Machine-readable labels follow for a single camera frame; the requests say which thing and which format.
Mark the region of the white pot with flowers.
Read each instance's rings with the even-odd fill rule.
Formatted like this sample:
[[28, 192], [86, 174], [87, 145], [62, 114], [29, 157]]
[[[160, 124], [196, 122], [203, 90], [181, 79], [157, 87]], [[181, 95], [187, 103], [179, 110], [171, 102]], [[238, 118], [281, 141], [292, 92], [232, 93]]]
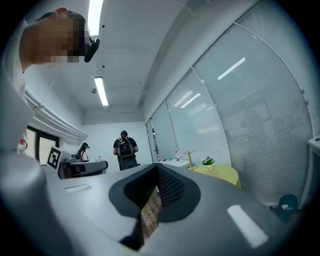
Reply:
[[202, 162], [203, 169], [205, 171], [212, 171], [214, 169], [213, 164], [215, 160], [212, 157], [207, 156], [206, 158], [202, 158], [200, 161]]

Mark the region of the white ceiling pipes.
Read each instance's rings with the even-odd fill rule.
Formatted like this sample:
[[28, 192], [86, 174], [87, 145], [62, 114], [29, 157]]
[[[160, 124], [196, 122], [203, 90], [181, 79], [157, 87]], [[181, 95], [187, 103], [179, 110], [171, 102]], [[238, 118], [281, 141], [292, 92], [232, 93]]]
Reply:
[[31, 107], [34, 112], [28, 124], [30, 127], [63, 138], [67, 144], [71, 145], [79, 145], [88, 138], [89, 135], [87, 133], [46, 106], [28, 87], [25, 90], [25, 98], [28, 106]]

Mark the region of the dark framed window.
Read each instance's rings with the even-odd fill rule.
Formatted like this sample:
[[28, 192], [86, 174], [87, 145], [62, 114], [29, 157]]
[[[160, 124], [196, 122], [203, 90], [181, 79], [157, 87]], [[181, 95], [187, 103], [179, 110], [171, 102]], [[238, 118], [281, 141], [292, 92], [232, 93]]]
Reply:
[[40, 131], [31, 126], [27, 127], [28, 146], [25, 154], [39, 161], [41, 165], [47, 163], [51, 147], [59, 147], [60, 139], [57, 136]]

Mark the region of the yellow round tablecloth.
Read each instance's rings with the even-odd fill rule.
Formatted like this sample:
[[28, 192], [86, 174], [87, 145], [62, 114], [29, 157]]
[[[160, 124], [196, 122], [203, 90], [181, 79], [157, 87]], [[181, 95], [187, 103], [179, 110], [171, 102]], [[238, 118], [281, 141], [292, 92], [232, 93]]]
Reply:
[[239, 174], [231, 166], [221, 164], [200, 165], [194, 166], [192, 170], [197, 173], [225, 180], [240, 190], [242, 189]]

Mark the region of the long ceiling light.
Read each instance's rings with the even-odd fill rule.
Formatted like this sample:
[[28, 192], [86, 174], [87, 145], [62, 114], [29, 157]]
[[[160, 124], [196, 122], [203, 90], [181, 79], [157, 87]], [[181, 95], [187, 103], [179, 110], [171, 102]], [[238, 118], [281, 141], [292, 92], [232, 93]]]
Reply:
[[102, 77], [95, 77], [94, 78], [95, 86], [98, 91], [98, 95], [100, 97], [101, 103], [103, 106], [108, 106], [108, 100], [105, 92], [105, 87], [103, 83], [103, 78]]
[[103, 3], [104, 0], [89, 0], [87, 24], [90, 36], [98, 36], [100, 33]]

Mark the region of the person's white printed T-shirt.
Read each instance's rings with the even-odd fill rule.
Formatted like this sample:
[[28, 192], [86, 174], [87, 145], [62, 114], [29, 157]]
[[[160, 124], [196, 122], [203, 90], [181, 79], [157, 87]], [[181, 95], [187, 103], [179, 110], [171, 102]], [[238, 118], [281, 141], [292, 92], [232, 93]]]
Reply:
[[27, 22], [22, 20], [0, 54], [0, 150], [23, 154], [28, 147], [27, 126], [33, 113], [25, 97], [20, 42]]

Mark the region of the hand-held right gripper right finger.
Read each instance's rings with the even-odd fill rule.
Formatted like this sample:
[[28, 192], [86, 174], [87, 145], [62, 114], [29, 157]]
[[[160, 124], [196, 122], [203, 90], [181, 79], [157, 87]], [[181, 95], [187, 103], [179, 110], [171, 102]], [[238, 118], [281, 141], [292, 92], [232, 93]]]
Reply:
[[273, 256], [291, 235], [266, 205], [223, 179], [173, 167], [194, 181], [200, 199], [183, 220], [160, 223], [146, 242], [149, 256]]

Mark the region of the blue cap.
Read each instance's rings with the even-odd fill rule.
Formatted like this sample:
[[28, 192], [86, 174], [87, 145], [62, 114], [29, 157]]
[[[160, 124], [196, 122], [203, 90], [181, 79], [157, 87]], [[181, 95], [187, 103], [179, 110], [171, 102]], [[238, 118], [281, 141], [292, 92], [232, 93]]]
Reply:
[[279, 199], [277, 215], [287, 222], [298, 208], [298, 198], [293, 194], [286, 194]]

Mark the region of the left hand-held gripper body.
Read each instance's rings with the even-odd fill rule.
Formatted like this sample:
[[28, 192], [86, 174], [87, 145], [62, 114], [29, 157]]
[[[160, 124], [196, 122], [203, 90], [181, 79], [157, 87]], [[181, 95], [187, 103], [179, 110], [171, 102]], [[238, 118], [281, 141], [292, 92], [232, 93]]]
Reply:
[[80, 163], [77, 154], [71, 154], [58, 147], [52, 146], [46, 160], [46, 166], [57, 173], [60, 179], [72, 177], [71, 164]]

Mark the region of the white rectangular table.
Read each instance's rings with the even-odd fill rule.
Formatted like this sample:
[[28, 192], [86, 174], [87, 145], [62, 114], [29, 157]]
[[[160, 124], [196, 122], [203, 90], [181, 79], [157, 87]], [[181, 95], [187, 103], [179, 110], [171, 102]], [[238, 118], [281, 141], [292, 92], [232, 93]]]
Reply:
[[164, 161], [158, 161], [157, 163], [171, 165], [171, 166], [180, 167], [180, 168], [188, 168], [189, 167], [189, 161], [181, 159], [181, 158], [179, 161], [176, 161], [176, 158], [172, 158], [172, 160], [168, 160], [168, 158], [166, 158]]

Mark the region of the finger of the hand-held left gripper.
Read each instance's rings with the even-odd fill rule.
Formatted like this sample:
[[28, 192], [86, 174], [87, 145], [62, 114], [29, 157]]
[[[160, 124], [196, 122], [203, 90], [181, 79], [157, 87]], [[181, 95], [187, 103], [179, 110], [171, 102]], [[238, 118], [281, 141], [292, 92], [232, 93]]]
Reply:
[[92, 162], [74, 162], [70, 164], [72, 177], [87, 177], [100, 175], [108, 168], [108, 162], [105, 160]]

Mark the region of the white cabinet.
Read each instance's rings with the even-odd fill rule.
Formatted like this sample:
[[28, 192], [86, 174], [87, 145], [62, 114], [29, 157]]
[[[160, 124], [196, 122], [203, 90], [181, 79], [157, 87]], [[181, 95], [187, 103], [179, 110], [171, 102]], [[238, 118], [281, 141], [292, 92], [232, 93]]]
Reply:
[[310, 139], [308, 145], [308, 167], [298, 209], [301, 210], [316, 196], [320, 188], [320, 135]]

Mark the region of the wooden cup tree stand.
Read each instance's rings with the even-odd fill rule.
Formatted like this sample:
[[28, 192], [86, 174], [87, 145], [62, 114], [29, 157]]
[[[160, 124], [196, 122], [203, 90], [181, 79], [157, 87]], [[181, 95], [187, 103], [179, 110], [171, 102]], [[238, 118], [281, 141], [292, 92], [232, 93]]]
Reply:
[[188, 152], [182, 152], [183, 154], [188, 156], [189, 169], [192, 170], [192, 171], [194, 170], [194, 168], [193, 168], [193, 162], [192, 162], [191, 154], [194, 153], [194, 152], [195, 152], [195, 150], [188, 151]]

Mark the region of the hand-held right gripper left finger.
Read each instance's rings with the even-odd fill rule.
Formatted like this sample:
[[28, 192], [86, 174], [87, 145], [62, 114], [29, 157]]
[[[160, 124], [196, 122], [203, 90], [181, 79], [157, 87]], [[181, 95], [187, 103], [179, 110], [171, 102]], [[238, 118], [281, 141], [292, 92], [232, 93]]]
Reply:
[[140, 208], [124, 193], [124, 182], [153, 169], [60, 179], [40, 167], [37, 188], [46, 209], [45, 252], [50, 256], [158, 256], [158, 243], [144, 240]]

